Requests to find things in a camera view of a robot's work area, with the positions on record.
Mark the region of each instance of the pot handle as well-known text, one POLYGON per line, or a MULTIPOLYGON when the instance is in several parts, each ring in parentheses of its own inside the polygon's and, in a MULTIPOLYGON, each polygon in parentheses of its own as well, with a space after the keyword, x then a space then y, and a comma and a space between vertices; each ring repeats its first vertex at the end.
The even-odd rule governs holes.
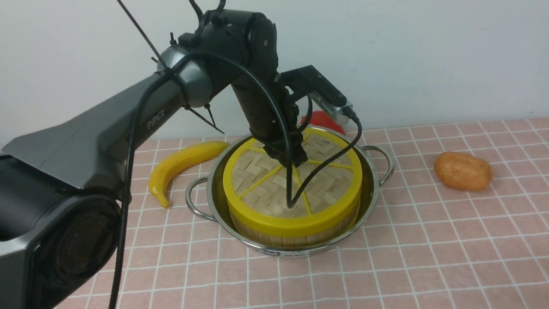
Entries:
POLYGON ((391 155, 389 154, 389 152, 387 152, 387 150, 376 145, 366 145, 362 146, 361 148, 365 151, 375 150, 381 152, 381 154, 387 159, 387 162, 389 163, 389 170, 379 181, 379 185, 383 185, 389 178, 391 178, 391 176, 393 176, 393 172, 395 171, 395 163, 393 161, 393 158, 391 158, 391 155))
POLYGON ((191 192, 193 191, 194 187, 198 186, 199 184, 201 183, 205 183, 206 181, 208 180, 207 177, 202 177, 202 178, 197 178, 193 181, 191 181, 191 183, 187 186, 187 189, 186 189, 186 192, 185 192, 185 200, 187 201, 187 207, 189 207, 189 210, 194 213, 195 215, 197 215, 198 217, 202 218, 202 219, 206 219, 206 220, 209 220, 209 221, 212 221, 212 222, 217 222, 217 219, 209 214, 209 213, 205 213, 201 210, 199 210, 193 203, 193 199, 191 198, 191 192))

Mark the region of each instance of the orange potato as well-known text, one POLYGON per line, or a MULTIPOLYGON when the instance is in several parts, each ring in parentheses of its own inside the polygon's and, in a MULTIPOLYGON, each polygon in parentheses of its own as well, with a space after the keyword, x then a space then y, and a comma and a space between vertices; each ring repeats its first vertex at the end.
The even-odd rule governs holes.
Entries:
POLYGON ((487 161, 468 153, 443 152, 436 158, 434 168, 445 186, 461 191, 484 190, 494 178, 487 161))

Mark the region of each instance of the motor housing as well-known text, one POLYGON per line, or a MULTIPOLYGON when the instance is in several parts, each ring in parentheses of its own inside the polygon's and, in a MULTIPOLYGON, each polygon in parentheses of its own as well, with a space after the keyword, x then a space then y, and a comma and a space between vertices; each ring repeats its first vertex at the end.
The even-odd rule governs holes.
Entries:
POLYGON ((119 224, 114 195, 0 156, 2 307, 55 307, 110 260, 119 224))

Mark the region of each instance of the pink tiled tablecloth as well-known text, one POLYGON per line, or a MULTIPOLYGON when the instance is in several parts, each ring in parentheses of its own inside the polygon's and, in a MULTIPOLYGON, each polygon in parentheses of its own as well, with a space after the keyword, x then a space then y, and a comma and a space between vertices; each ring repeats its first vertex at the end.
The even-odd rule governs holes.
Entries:
MULTIPOLYGON (((394 154, 393 177, 362 229, 297 260, 258 255, 191 214, 184 190, 213 161, 178 176, 173 206, 161 208, 147 193, 153 162, 203 139, 147 141, 136 153, 120 308, 549 308, 549 118, 363 137, 394 154), (442 151, 488 160, 491 186, 473 193, 441 185, 432 167, 442 151)), ((371 155, 385 172, 385 159, 371 155)), ((193 197, 207 210, 204 188, 193 197)), ((114 259, 59 308, 107 308, 113 267, 114 259)))

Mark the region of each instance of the label on pot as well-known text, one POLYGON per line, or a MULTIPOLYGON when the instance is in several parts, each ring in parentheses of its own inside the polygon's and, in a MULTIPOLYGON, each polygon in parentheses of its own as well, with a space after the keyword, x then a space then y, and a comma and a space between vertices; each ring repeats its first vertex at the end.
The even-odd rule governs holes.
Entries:
POLYGON ((271 251, 271 250, 267 250, 267 249, 259 249, 259 250, 255 250, 259 253, 263 253, 264 255, 269 255, 269 256, 279 256, 279 257, 289 257, 289 258, 297 258, 297 257, 309 257, 309 252, 288 252, 288 253, 280 253, 280 252, 277 252, 277 251, 271 251))
POLYGON ((309 252, 281 253, 281 257, 309 257, 309 252))

